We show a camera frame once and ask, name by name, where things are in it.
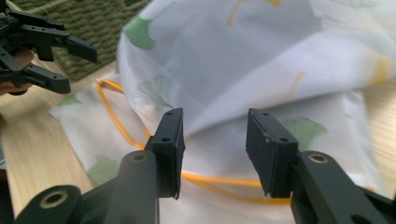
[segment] crumpled cloth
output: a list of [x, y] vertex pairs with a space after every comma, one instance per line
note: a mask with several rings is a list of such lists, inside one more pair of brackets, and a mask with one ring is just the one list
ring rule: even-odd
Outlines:
[[[299, 149], [334, 157], [358, 185], [383, 191], [359, 88], [396, 76], [391, 1], [154, 0], [124, 26], [106, 90], [127, 132], [145, 143], [165, 111], [183, 107], [183, 171], [258, 179], [245, 151], [249, 108], [266, 108]], [[94, 86], [51, 109], [98, 184], [137, 150]], [[261, 189], [218, 186], [263, 198]], [[162, 223], [293, 223], [287, 205], [228, 198], [182, 181], [161, 200]]]

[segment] wooden table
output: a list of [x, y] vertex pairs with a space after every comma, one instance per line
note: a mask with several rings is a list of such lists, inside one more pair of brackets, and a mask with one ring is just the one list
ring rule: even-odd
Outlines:
[[[1, 139], [14, 213], [44, 189], [55, 185], [76, 185], [82, 193], [92, 183], [78, 162], [61, 125], [49, 109], [67, 96], [93, 83], [115, 67], [111, 63], [72, 85], [72, 93], [60, 95], [33, 87], [23, 96], [3, 96], [0, 113]], [[365, 90], [375, 155], [385, 180], [388, 197], [396, 190], [396, 82]]]

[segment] orange wire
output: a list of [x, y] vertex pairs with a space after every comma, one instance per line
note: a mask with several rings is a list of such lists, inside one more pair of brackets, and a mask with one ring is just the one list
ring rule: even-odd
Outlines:
[[116, 115], [114, 114], [113, 110], [111, 109], [110, 103], [108, 102], [107, 98], [105, 97], [105, 94], [103, 93], [101, 83], [96, 82], [95, 83], [96, 89], [98, 90], [99, 96], [102, 99], [103, 104], [105, 105], [105, 108], [107, 110], [108, 115], [113, 119], [114, 124], [116, 127], [119, 129], [120, 133], [124, 137], [124, 139], [128, 142], [129, 145], [137, 147], [139, 149], [145, 148], [145, 145], [140, 142], [136, 142], [125, 130], [125, 128], [122, 126], [120, 121], [117, 119]]
[[[100, 98], [102, 99], [103, 104], [107, 110], [107, 113], [113, 119], [116, 127], [119, 129], [120, 133], [124, 137], [124, 139], [132, 146], [135, 146], [139, 149], [144, 149], [145, 144], [141, 142], [136, 142], [125, 130], [122, 126], [120, 121], [117, 119], [116, 115], [114, 114], [113, 110], [111, 109], [110, 103], [108, 102], [105, 94], [102, 90], [102, 83], [106, 83], [119, 91], [123, 91], [122, 86], [116, 82], [113, 82], [109, 79], [103, 79], [99, 82], [95, 83], [96, 89], [99, 93]], [[145, 133], [147, 136], [150, 136], [149, 130], [145, 127]], [[224, 178], [224, 177], [214, 177], [214, 176], [206, 176], [206, 175], [195, 175], [191, 173], [182, 172], [181, 176], [191, 183], [194, 183], [202, 188], [211, 190], [218, 194], [248, 203], [268, 203], [268, 204], [290, 204], [290, 199], [266, 199], [266, 198], [251, 198], [251, 197], [244, 197], [234, 193], [231, 193], [227, 190], [220, 189], [208, 183], [214, 184], [227, 184], [227, 185], [236, 185], [236, 186], [244, 186], [249, 188], [258, 188], [262, 187], [260, 181], [258, 180], [250, 180], [250, 179], [236, 179], [236, 178]]]

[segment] black plastic part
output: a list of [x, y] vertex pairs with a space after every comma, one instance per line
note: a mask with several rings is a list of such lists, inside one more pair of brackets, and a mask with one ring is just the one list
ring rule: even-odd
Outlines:
[[68, 224], [81, 219], [80, 191], [74, 186], [56, 186], [37, 194], [21, 211], [15, 224]]
[[23, 11], [10, 10], [9, 15], [17, 19], [20, 24], [31, 24], [43, 28], [51, 28], [56, 30], [64, 30], [64, 25], [56, 20], [51, 20], [48, 17], [41, 15], [34, 15]]
[[301, 153], [296, 165], [292, 211], [297, 223], [306, 223], [312, 218], [312, 210], [318, 221], [314, 223], [382, 224], [388, 223], [371, 204], [364, 193], [344, 173], [338, 163], [329, 155], [306, 151]]
[[70, 35], [67, 37], [66, 46], [69, 54], [78, 56], [82, 59], [88, 60], [92, 63], [97, 63], [97, 50], [96, 47], [85, 42], [75, 36]]
[[[45, 69], [33, 67], [23, 71], [23, 67], [9, 54], [24, 47], [34, 50], [41, 61], [53, 62], [51, 47], [66, 48], [70, 54], [97, 62], [97, 49], [64, 30], [64, 25], [47, 17], [10, 10], [4, 0], [0, 0], [0, 82], [12, 82], [17, 88], [26, 82], [57, 93], [69, 93], [70, 86], [65, 77]], [[25, 91], [11, 93], [24, 94]]]
[[158, 223], [155, 155], [135, 151], [122, 159], [103, 223]]
[[373, 204], [378, 212], [387, 219], [388, 223], [396, 224], [396, 199], [388, 199], [384, 196], [376, 194], [368, 189], [361, 188], [368, 200]]
[[183, 153], [183, 109], [166, 112], [145, 150], [154, 152], [158, 162], [159, 197], [178, 198]]
[[290, 165], [299, 154], [297, 140], [264, 110], [249, 109], [246, 147], [265, 194], [289, 198]]
[[49, 70], [46, 70], [42, 67], [31, 64], [27, 66], [25, 73], [26, 76], [24, 76], [24, 79], [27, 82], [37, 85], [46, 90], [54, 91], [61, 94], [66, 94], [71, 91], [69, 79], [53, 73]]

